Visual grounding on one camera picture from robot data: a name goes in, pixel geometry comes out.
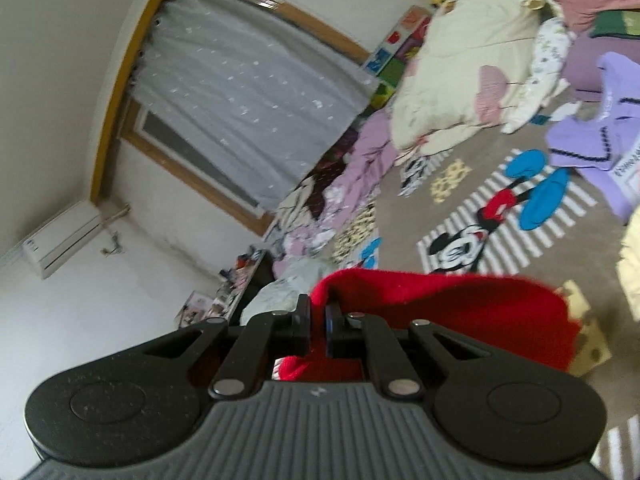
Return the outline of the red knit sweater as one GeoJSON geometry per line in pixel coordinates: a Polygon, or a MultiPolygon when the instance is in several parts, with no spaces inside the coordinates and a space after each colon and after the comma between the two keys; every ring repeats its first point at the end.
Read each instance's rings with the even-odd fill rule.
{"type": "Polygon", "coordinates": [[[279,366],[286,382],[360,382],[356,360],[326,355],[324,309],[377,315],[394,330],[425,318],[453,332],[561,372],[570,367],[580,323],[563,297],[525,278],[417,274],[351,268],[324,278],[310,294],[311,345],[279,366]]]}

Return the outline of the grey green crumpled garment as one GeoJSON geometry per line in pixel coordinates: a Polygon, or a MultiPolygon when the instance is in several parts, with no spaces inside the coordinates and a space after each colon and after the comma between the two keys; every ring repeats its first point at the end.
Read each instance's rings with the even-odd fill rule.
{"type": "Polygon", "coordinates": [[[250,322],[255,315],[272,311],[293,312],[299,295],[309,295],[314,286],[337,270],[329,260],[294,257],[280,276],[263,287],[243,309],[240,325],[250,322]]]}

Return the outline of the cluttered side shelf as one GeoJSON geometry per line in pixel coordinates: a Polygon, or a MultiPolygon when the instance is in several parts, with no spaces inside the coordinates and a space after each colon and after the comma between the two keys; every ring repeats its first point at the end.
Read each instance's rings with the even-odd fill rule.
{"type": "Polygon", "coordinates": [[[240,255],[236,267],[221,270],[224,279],[213,295],[191,292],[175,317],[177,330],[208,318],[224,318],[230,326],[240,326],[242,313],[250,302],[274,277],[273,258],[268,250],[257,249],[251,255],[240,255]]]}

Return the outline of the striped beige folded cloth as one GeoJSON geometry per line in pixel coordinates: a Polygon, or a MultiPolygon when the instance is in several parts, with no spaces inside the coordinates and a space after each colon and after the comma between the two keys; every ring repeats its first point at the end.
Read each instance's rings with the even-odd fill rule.
{"type": "Polygon", "coordinates": [[[314,176],[306,177],[278,206],[274,221],[279,232],[286,234],[316,222],[326,201],[314,176]]]}

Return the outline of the lilac crumpled bedsheet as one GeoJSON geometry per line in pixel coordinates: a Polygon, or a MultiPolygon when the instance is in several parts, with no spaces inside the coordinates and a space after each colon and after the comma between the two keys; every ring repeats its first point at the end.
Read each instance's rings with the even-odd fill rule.
{"type": "Polygon", "coordinates": [[[378,110],[362,125],[344,171],[324,190],[319,219],[285,235],[285,255],[310,256],[326,246],[356,216],[397,154],[390,137],[390,118],[385,110],[378,110]]]}

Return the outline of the brown Mickey Mouse blanket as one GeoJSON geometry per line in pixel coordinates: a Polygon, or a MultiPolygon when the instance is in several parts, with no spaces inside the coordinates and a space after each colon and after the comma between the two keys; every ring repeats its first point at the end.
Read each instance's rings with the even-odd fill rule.
{"type": "Polygon", "coordinates": [[[337,235],[339,266],[517,275],[552,287],[580,324],[570,371],[602,396],[608,426],[593,465],[639,474],[639,323],[618,275],[626,228],[604,195],[552,165],[546,134],[596,109],[563,93],[517,132],[485,129],[390,170],[337,235]]]}

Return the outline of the white air conditioner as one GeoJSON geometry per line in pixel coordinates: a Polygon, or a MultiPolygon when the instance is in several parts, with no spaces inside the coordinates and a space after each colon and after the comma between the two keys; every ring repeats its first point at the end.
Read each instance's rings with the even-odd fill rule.
{"type": "Polygon", "coordinates": [[[45,280],[91,242],[102,228],[98,207],[82,200],[30,234],[22,244],[23,254],[37,275],[45,280]]]}

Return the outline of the grey starry curtain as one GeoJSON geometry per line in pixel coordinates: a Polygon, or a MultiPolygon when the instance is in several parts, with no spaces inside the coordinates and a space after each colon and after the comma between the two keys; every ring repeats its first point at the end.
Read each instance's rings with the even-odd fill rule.
{"type": "Polygon", "coordinates": [[[169,0],[132,96],[274,211],[369,104],[359,65],[241,0],[169,0]]]}

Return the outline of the colourful picture board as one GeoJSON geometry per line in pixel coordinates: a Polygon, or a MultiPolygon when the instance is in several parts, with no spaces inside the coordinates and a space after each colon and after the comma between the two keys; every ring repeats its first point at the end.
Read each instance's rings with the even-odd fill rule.
{"type": "Polygon", "coordinates": [[[364,71],[378,81],[369,107],[379,110],[395,93],[402,76],[422,47],[432,12],[412,6],[362,64],[364,71]]]}

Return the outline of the yellow ruffled garment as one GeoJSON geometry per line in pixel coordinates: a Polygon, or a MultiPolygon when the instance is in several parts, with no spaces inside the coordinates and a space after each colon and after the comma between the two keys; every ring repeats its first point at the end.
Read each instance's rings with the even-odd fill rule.
{"type": "Polygon", "coordinates": [[[640,321],[640,222],[639,211],[631,216],[620,245],[616,271],[634,322],[640,321]]]}

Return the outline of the purple knit garment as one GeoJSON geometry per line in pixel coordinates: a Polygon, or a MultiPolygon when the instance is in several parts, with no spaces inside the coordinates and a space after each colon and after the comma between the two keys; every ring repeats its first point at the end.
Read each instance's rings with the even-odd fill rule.
{"type": "Polygon", "coordinates": [[[568,116],[546,135],[550,164],[572,168],[597,188],[620,220],[639,206],[639,65],[608,52],[598,59],[600,110],[568,116]]]}

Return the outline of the cream quilted duvet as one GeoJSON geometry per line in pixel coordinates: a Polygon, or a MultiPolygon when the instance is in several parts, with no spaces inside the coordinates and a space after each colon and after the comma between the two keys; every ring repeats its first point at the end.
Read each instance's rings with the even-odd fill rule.
{"type": "Polygon", "coordinates": [[[484,128],[523,127],[563,91],[574,39],[556,0],[447,0],[394,96],[398,157],[449,150],[484,128]]]}

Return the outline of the wooden window frame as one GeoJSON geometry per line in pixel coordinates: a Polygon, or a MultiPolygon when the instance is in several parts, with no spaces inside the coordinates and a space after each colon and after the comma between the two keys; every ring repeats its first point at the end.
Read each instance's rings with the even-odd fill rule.
{"type": "Polygon", "coordinates": [[[284,0],[137,0],[90,184],[122,136],[257,235],[364,110],[358,44],[284,0]]]}

